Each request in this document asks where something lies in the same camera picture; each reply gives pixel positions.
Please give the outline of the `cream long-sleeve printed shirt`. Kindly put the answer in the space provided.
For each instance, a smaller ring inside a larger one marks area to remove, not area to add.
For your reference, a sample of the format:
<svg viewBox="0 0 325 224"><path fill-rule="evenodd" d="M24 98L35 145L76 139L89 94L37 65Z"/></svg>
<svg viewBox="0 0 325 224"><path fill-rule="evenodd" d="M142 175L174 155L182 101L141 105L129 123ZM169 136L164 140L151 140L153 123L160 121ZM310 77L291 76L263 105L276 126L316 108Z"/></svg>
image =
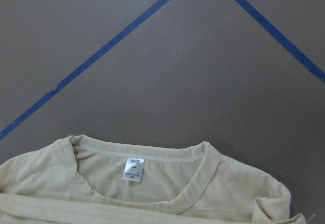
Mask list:
<svg viewBox="0 0 325 224"><path fill-rule="evenodd" d="M305 223L270 174L202 142L68 136L1 165L1 223Z"/></svg>

